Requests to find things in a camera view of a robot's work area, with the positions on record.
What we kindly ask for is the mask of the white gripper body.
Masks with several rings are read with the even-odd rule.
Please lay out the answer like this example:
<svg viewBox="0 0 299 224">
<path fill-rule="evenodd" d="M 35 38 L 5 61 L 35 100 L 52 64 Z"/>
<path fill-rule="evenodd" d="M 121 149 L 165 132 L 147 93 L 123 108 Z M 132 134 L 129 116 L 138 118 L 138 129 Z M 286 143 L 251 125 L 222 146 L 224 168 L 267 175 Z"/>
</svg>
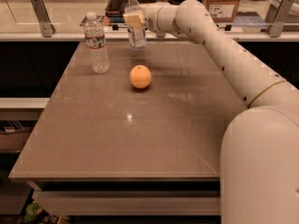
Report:
<svg viewBox="0 0 299 224">
<path fill-rule="evenodd" d="M 146 27 L 154 33 L 173 34 L 178 31 L 175 22 L 177 6 L 157 2 L 143 6 Z"/>
</svg>

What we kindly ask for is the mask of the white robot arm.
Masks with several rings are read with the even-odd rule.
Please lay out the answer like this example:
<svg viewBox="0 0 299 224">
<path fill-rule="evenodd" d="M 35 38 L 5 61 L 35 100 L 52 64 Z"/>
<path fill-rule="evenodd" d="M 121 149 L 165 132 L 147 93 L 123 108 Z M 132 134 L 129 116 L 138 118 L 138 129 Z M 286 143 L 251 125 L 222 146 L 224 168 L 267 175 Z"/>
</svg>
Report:
<svg viewBox="0 0 299 224">
<path fill-rule="evenodd" d="M 196 0 L 144 5 L 124 20 L 201 44 L 247 108 L 222 139 L 221 224 L 299 224 L 299 90 L 221 31 Z"/>
</svg>

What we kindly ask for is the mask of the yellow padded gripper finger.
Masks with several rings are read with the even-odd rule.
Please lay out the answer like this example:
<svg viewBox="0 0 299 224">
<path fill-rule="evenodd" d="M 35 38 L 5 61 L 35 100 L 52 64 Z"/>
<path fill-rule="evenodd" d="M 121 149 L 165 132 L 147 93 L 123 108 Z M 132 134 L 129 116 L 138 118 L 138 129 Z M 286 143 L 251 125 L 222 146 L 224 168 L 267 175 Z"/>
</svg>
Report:
<svg viewBox="0 0 299 224">
<path fill-rule="evenodd" d="M 145 19 L 142 13 L 125 13 L 123 18 L 129 29 L 141 29 L 145 26 Z"/>
</svg>

